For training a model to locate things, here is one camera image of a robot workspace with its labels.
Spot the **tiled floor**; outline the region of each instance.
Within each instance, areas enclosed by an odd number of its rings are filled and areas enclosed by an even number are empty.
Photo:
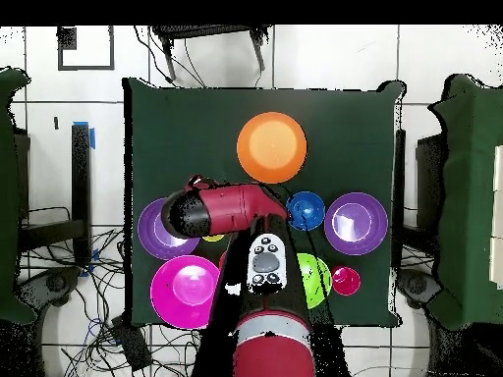
[[[114,27],[115,71],[58,72],[55,27],[0,27],[0,68],[12,66],[28,72],[31,82],[17,91],[11,112],[16,124],[28,129],[30,151],[30,206],[40,208],[71,206],[70,128],[74,121],[88,121],[95,128],[95,149],[91,151],[92,224],[95,235],[120,229],[124,222],[124,125],[121,77],[137,77],[158,86],[170,86],[156,70],[168,74],[156,36],[138,27]],[[109,47],[106,27],[79,27],[77,51],[65,51],[67,65],[92,65],[106,60]],[[419,138],[440,132],[440,125],[427,104],[440,99],[443,83],[454,73],[469,73],[488,85],[503,81],[501,37],[483,27],[462,26],[276,26],[269,31],[262,54],[261,74],[247,33],[232,33],[187,40],[187,50],[200,77],[208,86],[263,88],[347,88],[377,89],[383,82],[399,79],[406,83],[402,107],[402,128],[407,131],[406,206],[417,206],[415,143]],[[175,41],[174,58],[192,71],[183,41]],[[176,83],[196,87],[197,82],[175,63]],[[59,129],[54,126],[58,118]],[[416,221],[414,211],[406,211],[406,222]],[[31,216],[32,222],[64,219],[64,212],[47,211]],[[102,239],[95,242],[101,247]],[[115,245],[102,257],[120,260]],[[31,267],[43,261],[33,258]],[[95,270],[104,277],[103,270]],[[22,278],[28,276],[23,269]],[[124,309],[124,278],[112,278],[106,298],[110,314]],[[95,287],[82,277],[78,289],[86,310],[95,318]],[[428,332],[424,314],[407,307],[397,295],[396,311],[403,324],[382,328],[344,328],[346,359],[354,377],[423,377],[428,360]],[[156,362],[185,361],[189,333],[159,326],[146,327],[145,338]],[[77,293],[61,308],[51,308],[43,331],[43,354],[48,377],[63,377],[69,356],[82,353],[88,331],[84,303]],[[181,338],[166,347],[167,340]],[[195,349],[187,347],[187,364],[194,362]],[[124,362],[119,354],[114,365]],[[179,365],[182,374],[191,367]],[[82,377],[82,369],[76,372]],[[116,371],[117,377],[177,377],[176,371],[158,364],[131,374]],[[92,372],[91,377],[111,377]]]

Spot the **purple plate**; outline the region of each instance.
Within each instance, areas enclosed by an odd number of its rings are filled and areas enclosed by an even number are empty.
[[[148,253],[161,260],[191,254],[199,243],[199,239],[177,239],[164,229],[160,214],[166,199],[160,198],[150,202],[138,221],[138,237],[141,245]]]
[[[337,251],[367,254],[377,248],[388,230],[388,216],[373,196],[351,192],[337,198],[325,216],[325,236]]]

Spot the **plastic dish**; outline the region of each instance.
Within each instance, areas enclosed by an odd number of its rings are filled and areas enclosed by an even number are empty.
[[[205,327],[218,275],[218,268],[203,257],[184,255],[168,260],[157,270],[150,285],[153,309],[174,327]]]
[[[202,239],[205,242],[220,242],[224,238],[224,235],[217,235],[217,236],[206,236],[203,237]]]
[[[336,199],[325,216],[325,236],[332,246],[349,255],[376,249],[388,230],[384,207],[363,192],[347,193]]]
[[[321,287],[321,279],[316,266],[316,257],[308,253],[298,253],[297,259],[299,260],[299,266],[301,267],[301,273],[303,275],[307,308],[313,309],[320,305],[325,299],[323,288]],[[323,260],[318,258],[317,263],[323,275],[323,284],[326,294],[329,295],[332,288],[332,274]]]
[[[143,209],[138,221],[138,237],[141,245],[149,254],[161,260],[190,254],[199,243],[199,239],[177,239],[166,231],[160,218],[165,201],[166,198],[160,198],[149,203]]]
[[[250,119],[238,137],[238,159],[256,181],[278,184],[292,179],[307,154],[299,124],[282,113],[262,113]]]
[[[300,231],[318,227],[325,218],[325,204],[314,192],[297,192],[287,201],[287,209],[292,215],[290,225]]]
[[[360,275],[351,267],[340,266],[332,270],[334,291],[342,296],[351,296],[360,288]]]

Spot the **lime green cup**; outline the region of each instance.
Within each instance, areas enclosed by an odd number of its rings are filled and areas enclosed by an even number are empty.
[[[323,275],[323,283],[325,285],[325,290],[327,295],[330,294],[332,290],[332,274],[326,263],[320,258],[317,259],[312,254],[308,253],[298,253],[297,259],[299,260],[299,266],[301,266],[301,273],[303,275],[304,291],[306,292],[307,298],[307,308],[313,309],[320,305],[325,296],[323,295],[323,288],[321,287],[321,279],[319,277],[319,270]]]

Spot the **dark green tabletop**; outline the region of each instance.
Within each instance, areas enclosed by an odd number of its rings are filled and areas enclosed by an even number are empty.
[[[154,88],[129,79],[133,116],[133,314],[134,323],[158,323],[149,287],[162,260],[141,246],[137,223],[154,199],[180,189],[194,174],[216,181],[252,181],[239,164],[236,142],[253,116],[285,113],[302,126],[307,159],[299,174],[284,184],[291,192],[311,190],[326,209],[346,192],[367,192],[391,213],[394,156],[394,107],[402,94],[399,81],[379,91],[293,89]],[[275,190],[287,194],[279,187]],[[320,226],[311,232],[318,256],[329,267],[359,271],[362,286],[353,296],[333,291],[328,302],[337,324],[395,326],[388,310],[390,238],[373,252],[347,256],[335,251]],[[305,233],[293,232],[297,252],[311,252]],[[228,238],[200,241],[194,254],[218,264]],[[311,320],[319,322],[319,306]]]

